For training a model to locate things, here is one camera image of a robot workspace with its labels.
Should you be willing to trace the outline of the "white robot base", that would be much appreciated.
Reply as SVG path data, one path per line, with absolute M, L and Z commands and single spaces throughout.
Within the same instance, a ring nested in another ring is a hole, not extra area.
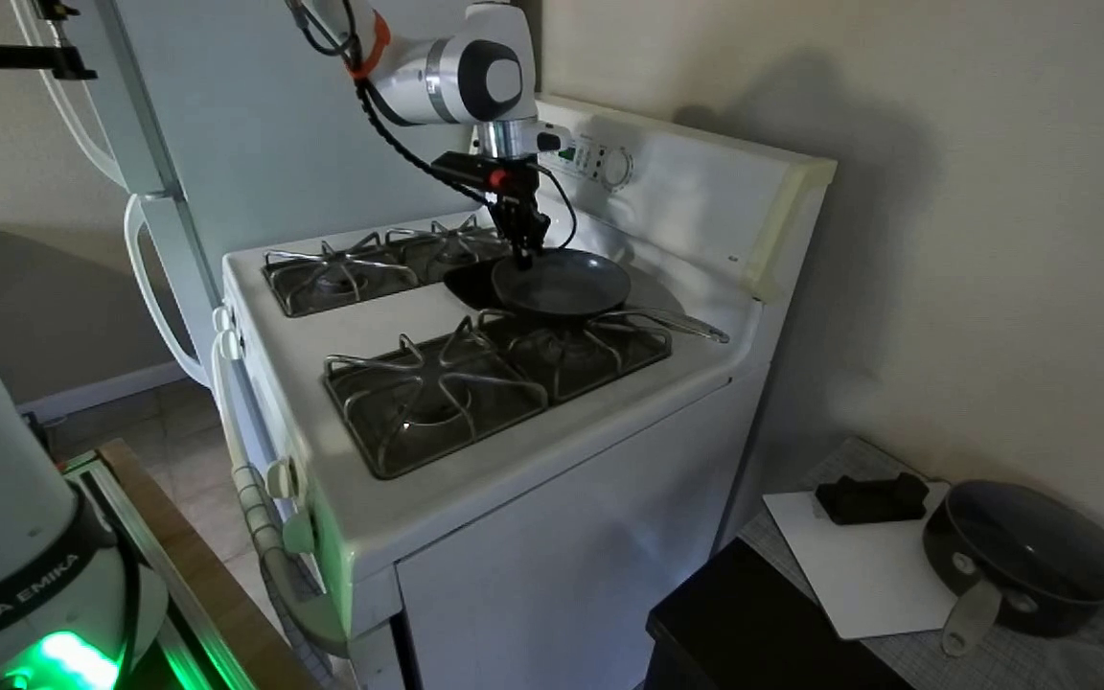
M 0 385 L 0 690 L 120 690 L 166 584 L 46 456 Z

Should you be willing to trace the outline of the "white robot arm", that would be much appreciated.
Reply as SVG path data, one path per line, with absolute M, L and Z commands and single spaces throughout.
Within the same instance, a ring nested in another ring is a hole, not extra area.
M 362 120 L 426 177 L 476 201 L 521 267 L 541 255 L 538 62 L 529 25 L 511 4 L 470 4 L 451 34 L 402 39 L 373 0 L 285 0 L 308 48 L 343 64 Z M 484 128 L 476 155 L 438 161 L 392 128 Z

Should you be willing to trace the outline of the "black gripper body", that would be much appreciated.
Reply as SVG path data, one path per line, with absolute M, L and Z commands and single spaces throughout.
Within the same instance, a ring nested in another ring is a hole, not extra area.
M 538 206 L 538 189 L 541 170 L 531 156 L 485 164 L 492 216 L 515 248 L 538 248 L 543 243 L 546 216 Z

